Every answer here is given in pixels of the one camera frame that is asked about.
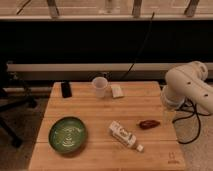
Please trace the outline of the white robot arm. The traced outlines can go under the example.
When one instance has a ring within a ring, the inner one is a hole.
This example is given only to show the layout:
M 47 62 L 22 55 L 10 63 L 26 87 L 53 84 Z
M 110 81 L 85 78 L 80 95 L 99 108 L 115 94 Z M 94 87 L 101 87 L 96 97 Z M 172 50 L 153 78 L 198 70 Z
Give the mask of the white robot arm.
M 208 68 L 200 61 L 168 70 L 166 85 L 161 91 L 162 104 L 169 110 L 178 109 L 185 99 L 189 99 L 213 114 L 213 87 L 205 82 L 207 77 Z

